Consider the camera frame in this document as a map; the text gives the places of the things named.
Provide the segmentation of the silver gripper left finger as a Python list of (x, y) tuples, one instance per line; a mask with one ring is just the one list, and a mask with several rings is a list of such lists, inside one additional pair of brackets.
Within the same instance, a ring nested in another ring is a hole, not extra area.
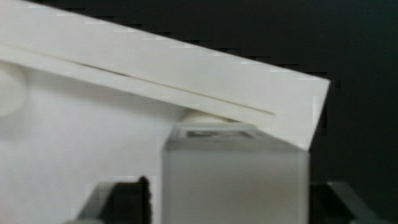
[(65, 224), (152, 224), (150, 180), (100, 183), (77, 218)]

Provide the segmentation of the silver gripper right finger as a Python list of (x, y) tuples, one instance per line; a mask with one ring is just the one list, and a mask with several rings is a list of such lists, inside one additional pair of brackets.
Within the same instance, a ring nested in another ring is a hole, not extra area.
[(312, 184), (310, 224), (390, 224), (346, 182)]

